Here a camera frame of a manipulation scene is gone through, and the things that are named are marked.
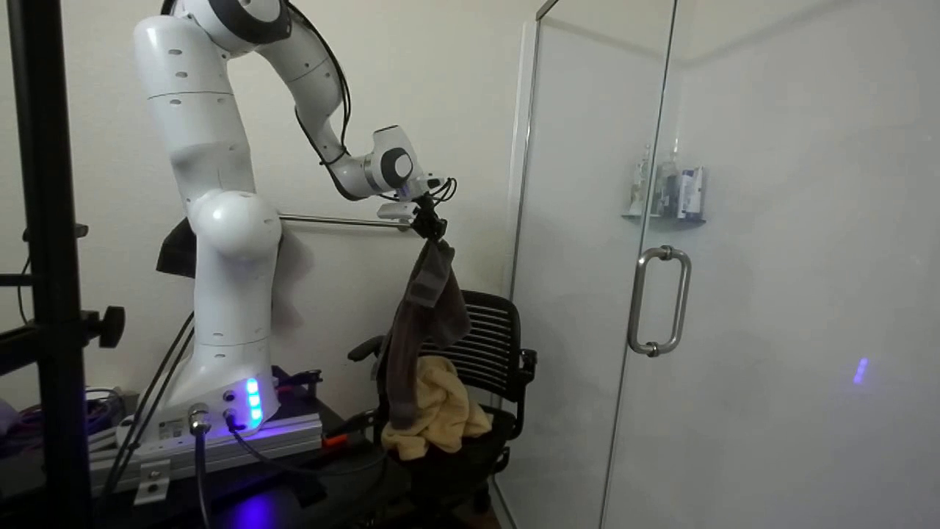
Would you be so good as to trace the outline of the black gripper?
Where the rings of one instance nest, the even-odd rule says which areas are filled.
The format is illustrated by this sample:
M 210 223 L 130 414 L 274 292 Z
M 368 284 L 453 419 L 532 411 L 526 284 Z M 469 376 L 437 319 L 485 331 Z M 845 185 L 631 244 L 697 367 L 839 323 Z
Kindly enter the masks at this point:
M 445 220 L 434 210 L 431 201 L 420 201 L 420 206 L 413 209 L 412 228 L 413 228 L 420 238 L 437 240 L 437 238 L 445 235 Z

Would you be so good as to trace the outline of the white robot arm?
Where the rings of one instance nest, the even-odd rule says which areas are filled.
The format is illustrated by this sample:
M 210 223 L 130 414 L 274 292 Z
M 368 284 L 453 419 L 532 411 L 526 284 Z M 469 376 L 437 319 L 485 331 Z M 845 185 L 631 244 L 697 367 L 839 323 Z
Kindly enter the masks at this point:
M 331 128 L 350 101 L 343 71 L 313 22 L 287 0 L 168 0 L 134 25 L 147 104 L 194 231 L 194 348 L 156 416 L 178 422 L 194 407 L 265 426 L 277 407 L 269 372 L 269 306 L 282 220 L 253 182 L 228 62 L 268 59 L 293 97 L 293 113 L 346 200 L 385 193 L 418 209 L 413 228 L 440 231 L 426 173 L 409 135 L 373 132 L 354 154 Z

